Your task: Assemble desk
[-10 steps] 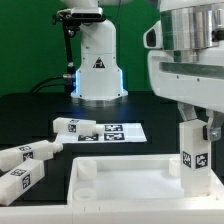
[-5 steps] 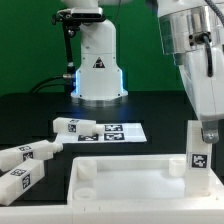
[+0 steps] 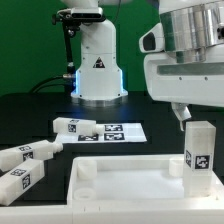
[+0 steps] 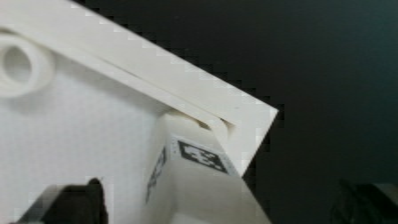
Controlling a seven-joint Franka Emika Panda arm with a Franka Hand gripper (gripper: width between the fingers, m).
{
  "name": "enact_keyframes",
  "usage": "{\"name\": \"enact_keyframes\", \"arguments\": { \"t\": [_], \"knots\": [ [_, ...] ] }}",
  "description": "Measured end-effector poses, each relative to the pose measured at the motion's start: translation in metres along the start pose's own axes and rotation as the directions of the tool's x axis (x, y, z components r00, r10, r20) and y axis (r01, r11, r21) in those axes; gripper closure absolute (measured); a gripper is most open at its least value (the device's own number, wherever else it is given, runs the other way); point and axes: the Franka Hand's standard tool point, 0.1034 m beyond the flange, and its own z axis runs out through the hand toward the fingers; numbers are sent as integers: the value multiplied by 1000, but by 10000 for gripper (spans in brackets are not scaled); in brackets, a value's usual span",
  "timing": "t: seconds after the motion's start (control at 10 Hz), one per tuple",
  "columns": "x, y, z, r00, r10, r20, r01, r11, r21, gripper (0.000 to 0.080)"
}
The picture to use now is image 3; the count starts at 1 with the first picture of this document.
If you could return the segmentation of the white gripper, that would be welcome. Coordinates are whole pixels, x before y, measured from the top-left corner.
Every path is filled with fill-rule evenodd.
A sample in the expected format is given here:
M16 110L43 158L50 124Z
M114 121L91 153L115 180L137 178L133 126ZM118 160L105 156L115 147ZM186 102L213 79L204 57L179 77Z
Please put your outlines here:
M191 118L187 104L224 107L224 53L210 51L203 63L177 64L166 53L144 58L147 90L153 100L172 102L180 130Z

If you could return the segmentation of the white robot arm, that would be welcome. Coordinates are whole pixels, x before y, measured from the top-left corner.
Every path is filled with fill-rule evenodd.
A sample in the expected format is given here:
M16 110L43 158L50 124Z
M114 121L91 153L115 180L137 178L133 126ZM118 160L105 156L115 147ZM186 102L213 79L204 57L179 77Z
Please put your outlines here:
M81 33L80 67L67 55L75 78L71 97L89 106L107 106L128 95L117 56L145 78L156 101L169 102L179 121L191 117L190 104L224 107L224 0L149 0L157 8L151 29L136 31L149 18L139 3L117 27L104 15L105 5L132 0L61 0L57 12L64 26L66 50Z

